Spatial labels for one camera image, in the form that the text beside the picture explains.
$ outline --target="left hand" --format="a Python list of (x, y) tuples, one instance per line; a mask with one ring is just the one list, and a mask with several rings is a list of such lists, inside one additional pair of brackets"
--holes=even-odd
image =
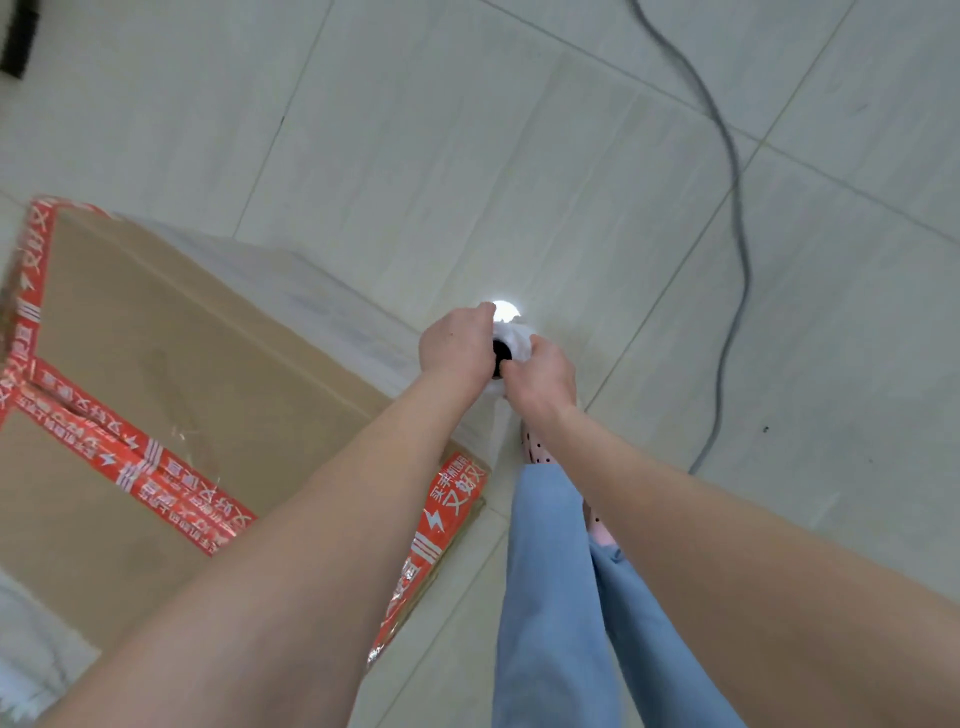
[(420, 369), (446, 373), (463, 383), (474, 397), (493, 376), (493, 313), (485, 302), (476, 308), (454, 308), (420, 337)]

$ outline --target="lightning bolt logo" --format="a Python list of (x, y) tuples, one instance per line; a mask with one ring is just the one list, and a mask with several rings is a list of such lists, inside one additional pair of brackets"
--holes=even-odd
[(434, 528), (439, 528), (441, 533), (444, 533), (444, 522), (440, 519), (440, 511), (434, 511), (430, 513), (426, 508), (423, 509), (423, 515), (426, 516), (426, 522), (430, 525), (430, 530)]

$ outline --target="black socket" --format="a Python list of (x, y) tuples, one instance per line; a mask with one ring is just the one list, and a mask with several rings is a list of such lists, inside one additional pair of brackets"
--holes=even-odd
[(496, 356), (496, 365), (493, 367), (493, 378), (500, 379), (500, 362), (505, 359), (513, 359), (514, 355), (510, 351), (510, 347), (499, 339), (493, 339), (493, 355)]

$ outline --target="gray cable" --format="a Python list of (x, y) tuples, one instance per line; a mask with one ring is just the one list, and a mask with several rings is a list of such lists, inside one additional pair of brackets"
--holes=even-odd
[(713, 427), (710, 429), (710, 435), (704, 442), (688, 471), (691, 475), (696, 474), (704, 461), (713, 450), (717, 437), (720, 435), (720, 428), (723, 426), (723, 386), (724, 376), (727, 371), (727, 358), (730, 356), (730, 349), (733, 346), (733, 339), (740, 331), (740, 325), (743, 323), (743, 312), (747, 308), (747, 301), (750, 298), (750, 289), (753, 284), (754, 274), (750, 262), (750, 249), (747, 247), (747, 232), (743, 224), (743, 190), (740, 187), (740, 155), (736, 151), (736, 144), (733, 143), (733, 137), (727, 122), (724, 121), (720, 109), (713, 100), (707, 85), (700, 78), (697, 69), (684, 53), (670, 42), (647, 18), (646, 12), (640, 6), (639, 0), (628, 0), (631, 9), (634, 11), (636, 20), (643, 26), (643, 29), (650, 35), (656, 44), (663, 51), (664, 55), (680, 68), (686, 82), (693, 88), (700, 97), (700, 102), (707, 109), (707, 116), (716, 126), (723, 138), (724, 146), (727, 149), (727, 158), (730, 162), (730, 176), (732, 181), (731, 204), (732, 204), (732, 228), (733, 239), (736, 241), (736, 250), (740, 257), (740, 268), (743, 271), (743, 293), (740, 295), (740, 303), (733, 313), (730, 321), (730, 328), (727, 329), (727, 338), (724, 340), (723, 349), (720, 350), (720, 357), (717, 360), (716, 380), (714, 382), (713, 394)]

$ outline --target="blue pants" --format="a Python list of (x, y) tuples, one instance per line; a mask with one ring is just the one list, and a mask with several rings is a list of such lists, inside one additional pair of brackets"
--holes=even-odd
[(510, 524), (494, 728), (619, 728), (607, 636), (646, 728), (743, 728), (619, 549), (589, 538), (561, 467), (528, 465)]

